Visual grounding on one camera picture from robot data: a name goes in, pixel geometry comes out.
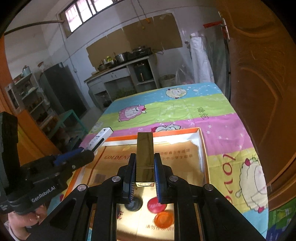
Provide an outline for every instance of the bed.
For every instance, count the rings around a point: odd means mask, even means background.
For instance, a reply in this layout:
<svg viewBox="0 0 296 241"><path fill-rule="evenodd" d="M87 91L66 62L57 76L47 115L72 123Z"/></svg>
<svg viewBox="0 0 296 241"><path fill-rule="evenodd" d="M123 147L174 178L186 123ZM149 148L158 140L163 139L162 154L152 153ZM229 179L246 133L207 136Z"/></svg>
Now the bed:
<svg viewBox="0 0 296 241"><path fill-rule="evenodd" d="M214 83L180 85L118 99L81 146L107 126L113 129L113 137L200 127L210 182L266 237L268 199L258 155L238 115Z"/></svg>

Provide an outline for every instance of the refrigerator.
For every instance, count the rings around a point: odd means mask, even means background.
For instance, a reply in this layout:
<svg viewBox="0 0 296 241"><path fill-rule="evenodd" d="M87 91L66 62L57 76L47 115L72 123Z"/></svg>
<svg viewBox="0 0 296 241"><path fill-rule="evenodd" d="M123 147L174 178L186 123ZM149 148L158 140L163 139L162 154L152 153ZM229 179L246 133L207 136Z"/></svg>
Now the refrigerator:
<svg viewBox="0 0 296 241"><path fill-rule="evenodd" d="M45 70L40 76L39 84L58 115L72 109L80 118L86 112L76 82L69 69L62 63Z"/></svg>

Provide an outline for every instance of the stove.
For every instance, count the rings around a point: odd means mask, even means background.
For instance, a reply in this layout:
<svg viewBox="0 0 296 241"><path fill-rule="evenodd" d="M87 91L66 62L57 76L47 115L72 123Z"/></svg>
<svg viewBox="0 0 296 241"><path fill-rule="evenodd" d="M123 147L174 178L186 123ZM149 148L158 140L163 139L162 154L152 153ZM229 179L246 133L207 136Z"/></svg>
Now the stove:
<svg viewBox="0 0 296 241"><path fill-rule="evenodd" d="M133 51L128 54L128 61L142 58L150 54L152 54L151 48L139 47L137 49L133 49Z"/></svg>

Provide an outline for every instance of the kettle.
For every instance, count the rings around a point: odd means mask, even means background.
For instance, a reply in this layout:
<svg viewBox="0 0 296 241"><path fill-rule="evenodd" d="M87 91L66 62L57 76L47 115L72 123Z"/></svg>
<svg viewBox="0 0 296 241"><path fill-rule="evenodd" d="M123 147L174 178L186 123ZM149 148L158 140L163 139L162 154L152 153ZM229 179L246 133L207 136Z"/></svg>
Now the kettle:
<svg viewBox="0 0 296 241"><path fill-rule="evenodd" d="M30 67L29 66L24 66L22 69L22 75L24 77L28 76L31 73Z"/></svg>

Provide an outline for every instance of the white remote control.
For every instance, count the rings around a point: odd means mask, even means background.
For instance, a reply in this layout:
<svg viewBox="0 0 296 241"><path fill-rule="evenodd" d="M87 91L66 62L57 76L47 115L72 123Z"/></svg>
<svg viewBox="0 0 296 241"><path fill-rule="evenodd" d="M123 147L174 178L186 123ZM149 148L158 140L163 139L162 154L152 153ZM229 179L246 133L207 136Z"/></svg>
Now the white remote control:
<svg viewBox="0 0 296 241"><path fill-rule="evenodd" d="M103 128L87 145L85 150L92 150L94 153L96 150L111 136L113 130L110 127Z"/></svg>

